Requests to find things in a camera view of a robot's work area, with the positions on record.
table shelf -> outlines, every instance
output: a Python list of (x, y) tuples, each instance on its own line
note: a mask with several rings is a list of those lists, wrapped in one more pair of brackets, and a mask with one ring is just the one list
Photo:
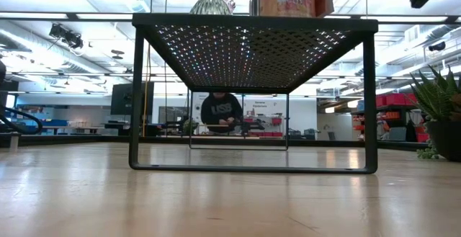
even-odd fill
[(134, 14), (191, 91), (288, 94), (378, 31), (376, 20)]

cable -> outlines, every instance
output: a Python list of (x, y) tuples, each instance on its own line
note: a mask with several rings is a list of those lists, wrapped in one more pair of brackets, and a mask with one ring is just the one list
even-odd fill
[(56, 41), (55, 41), (50, 47), (48, 47), (48, 49), (46, 49), (46, 50), (50, 50), (54, 45), (56, 45), (56, 43), (57, 43), (58, 41), (59, 41), (59, 38), (56, 39)]

wooden floor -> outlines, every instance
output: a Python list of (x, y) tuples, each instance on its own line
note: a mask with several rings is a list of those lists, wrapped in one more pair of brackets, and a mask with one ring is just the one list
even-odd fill
[[(330, 148), (140, 152), (157, 164), (354, 168), (364, 158)], [(20, 148), (0, 152), (0, 236), (459, 237), (461, 164), (381, 150), (375, 175), (154, 172), (129, 169), (122, 143)]]

plant pot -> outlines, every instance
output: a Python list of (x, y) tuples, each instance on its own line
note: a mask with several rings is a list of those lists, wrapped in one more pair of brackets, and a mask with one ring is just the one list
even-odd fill
[(449, 161), (461, 162), (461, 150), (458, 146), (461, 122), (427, 122), (426, 127), (440, 155)]

desk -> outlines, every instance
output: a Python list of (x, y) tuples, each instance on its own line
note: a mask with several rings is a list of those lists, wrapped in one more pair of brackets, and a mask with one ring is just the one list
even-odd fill
[(98, 129), (104, 129), (101, 126), (88, 126), (88, 127), (71, 127), (71, 126), (43, 126), (43, 129), (53, 129), (53, 134), (57, 135), (59, 129), (76, 129), (76, 130), (89, 130), (90, 134), (95, 134)]
[(197, 135), (200, 135), (200, 128), (228, 128), (229, 125), (198, 125), (197, 126)]

